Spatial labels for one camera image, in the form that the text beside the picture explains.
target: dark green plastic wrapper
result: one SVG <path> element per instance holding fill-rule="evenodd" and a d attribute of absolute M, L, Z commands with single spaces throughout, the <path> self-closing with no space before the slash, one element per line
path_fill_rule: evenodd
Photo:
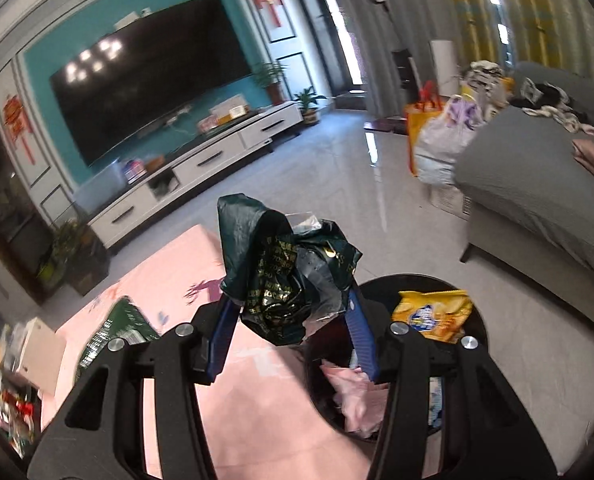
<path fill-rule="evenodd" d="M 218 201 L 219 235 L 226 277 L 221 289 L 243 305 L 242 322 L 272 344 L 297 344 L 305 336 L 303 322 L 320 304 L 317 287 L 298 268 L 298 250 L 324 260 L 334 286 L 347 290 L 362 256 L 334 222 L 295 235 L 286 216 L 244 194 Z"/>
<path fill-rule="evenodd" d="M 112 306 L 99 330 L 88 340 L 84 351 L 81 352 L 75 372 L 75 383 L 110 339 L 115 337 L 126 339 L 129 344 L 137 344 L 159 339 L 159 334 L 146 321 L 139 308 L 132 304 L 128 296 L 120 298 Z"/>

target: metal screw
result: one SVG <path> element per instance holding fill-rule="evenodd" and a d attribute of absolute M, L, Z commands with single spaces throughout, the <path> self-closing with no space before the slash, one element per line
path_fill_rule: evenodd
<path fill-rule="evenodd" d="M 190 335 L 195 331 L 195 327 L 193 327 L 190 323 L 181 323 L 181 325 L 177 325 L 175 327 L 175 334 L 180 337 L 185 337 Z"/>
<path fill-rule="evenodd" d="M 125 344 L 126 343 L 122 338 L 116 337 L 114 339 L 110 339 L 110 342 L 108 343 L 108 349 L 110 352 L 117 352 L 118 350 L 121 350 Z"/>
<path fill-rule="evenodd" d="M 394 335 L 404 335 L 408 333 L 408 325 L 406 323 L 402 323 L 401 321 L 395 321 L 391 323 L 391 332 Z"/>
<path fill-rule="evenodd" d="M 477 346 L 480 345 L 479 341 L 475 339 L 472 335 L 465 335 L 462 337 L 462 346 L 467 350 L 474 350 Z"/>

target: tv stand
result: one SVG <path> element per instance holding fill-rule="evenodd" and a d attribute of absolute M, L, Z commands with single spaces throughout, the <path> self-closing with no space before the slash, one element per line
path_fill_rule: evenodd
<path fill-rule="evenodd" d="M 88 222 L 106 248 L 204 180 L 273 141 L 273 136 L 302 120 L 295 102 L 286 102 L 215 133 L 184 144 L 154 173 L 126 188 L 117 200 Z M 168 190 L 162 190 L 168 182 Z"/>

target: yellow bag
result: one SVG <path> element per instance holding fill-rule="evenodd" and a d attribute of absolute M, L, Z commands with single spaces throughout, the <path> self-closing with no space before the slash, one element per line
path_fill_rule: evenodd
<path fill-rule="evenodd" d="M 415 168 L 415 157 L 413 156 L 413 147 L 417 143 L 417 138 L 424 125 L 431 119 L 439 117 L 443 113 L 443 109 L 431 109 L 422 111 L 417 108 L 417 105 L 407 105 L 404 109 L 406 117 L 406 128 L 408 131 L 408 167 L 410 173 L 417 176 L 417 169 Z"/>
<path fill-rule="evenodd" d="M 462 325 L 472 312 L 472 301 L 465 290 L 399 295 L 401 301 L 392 313 L 393 321 L 403 321 L 435 341 L 455 343 L 463 335 Z"/>

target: gray sofa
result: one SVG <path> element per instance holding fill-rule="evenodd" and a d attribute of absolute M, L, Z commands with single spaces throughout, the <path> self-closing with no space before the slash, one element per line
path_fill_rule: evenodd
<path fill-rule="evenodd" d="M 594 83 L 531 62 L 526 77 L 565 89 L 594 125 Z M 509 107 L 459 158 L 456 185 L 472 201 L 469 246 L 514 267 L 594 323 L 594 177 L 573 159 L 573 135 Z"/>

